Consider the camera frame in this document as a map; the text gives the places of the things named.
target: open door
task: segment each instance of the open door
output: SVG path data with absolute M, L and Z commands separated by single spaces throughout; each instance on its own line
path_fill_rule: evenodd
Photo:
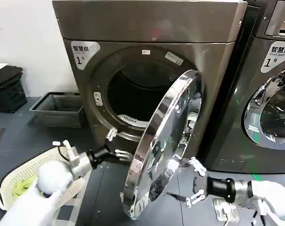
M 138 219 L 164 191 L 186 151 L 202 104 L 199 72 L 188 70 L 169 88 L 156 108 L 134 154 L 122 202 Z

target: white basket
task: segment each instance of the white basket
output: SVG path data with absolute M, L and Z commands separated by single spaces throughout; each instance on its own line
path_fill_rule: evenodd
M 61 153 L 66 156 L 65 147 L 60 147 Z M 29 177 L 37 175 L 38 169 L 43 164 L 49 161 L 65 161 L 59 154 L 58 148 L 50 149 L 41 155 L 29 160 L 22 166 L 18 167 L 11 173 L 9 173 L 2 181 L 0 185 L 0 208 L 2 210 L 8 210 L 14 203 L 12 189 L 13 186 L 19 180 L 26 180 Z M 77 179 L 73 182 L 70 188 L 61 196 L 60 202 L 57 205 L 57 209 L 65 205 L 71 200 L 82 188 L 84 184 L 83 178 Z

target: green cloth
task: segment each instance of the green cloth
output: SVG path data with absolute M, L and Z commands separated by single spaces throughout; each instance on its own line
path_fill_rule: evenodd
M 32 176 L 26 180 L 19 180 L 15 183 L 12 189 L 13 199 L 16 200 L 19 196 L 25 193 L 28 188 L 35 182 L 37 176 Z

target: number 1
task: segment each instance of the number 1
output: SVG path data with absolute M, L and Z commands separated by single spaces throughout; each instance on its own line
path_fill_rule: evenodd
M 81 61 L 80 61 L 80 58 L 77 56 L 77 59 L 78 59 L 78 64 L 81 65 Z
M 267 62 L 267 64 L 264 67 L 269 67 L 271 59 L 267 59 L 267 60 L 268 60 L 268 62 Z

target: label sticker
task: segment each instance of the label sticker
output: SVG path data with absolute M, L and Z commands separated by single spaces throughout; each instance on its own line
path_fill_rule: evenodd
M 253 132 L 257 132 L 257 133 L 259 133 L 259 132 L 260 132 L 260 131 L 259 131 L 259 129 L 258 129 L 257 127 L 252 126 L 252 125 L 248 125 L 248 129 L 249 129 L 249 130 L 251 130 L 251 131 L 253 131 Z
M 103 106 L 102 95 L 100 92 L 94 92 L 94 99 L 97 106 Z
M 150 55 L 151 54 L 151 50 L 149 49 L 142 49 L 142 55 Z
M 78 69 L 84 70 L 89 60 L 100 50 L 96 41 L 72 41 L 71 49 Z
M 149 192 L 147 192 L 135 205 L 135 215 L 139 216 L 149 203 Z
M 285 61 L 285 41 L 276 41 L 271 46 L 261 66 L 261 72 L 267 73 Z
M 143 163 L 141 161 L 139 161 L 138 159 L 135 159 L 133 160 L 133 163 L 132 163 L 132 170 L 136 173 L 136 174 L 139 174 L 141 173 L 141 170 L 143 168 Z
M 177 64 L 178 66 L 180 66 L 183 63 L 183 60 L 180 57 L 176 56 L 171 52 L 167 52 L 165 58 L 168 59 L 169 61 L 172 61 L 174 64 Z

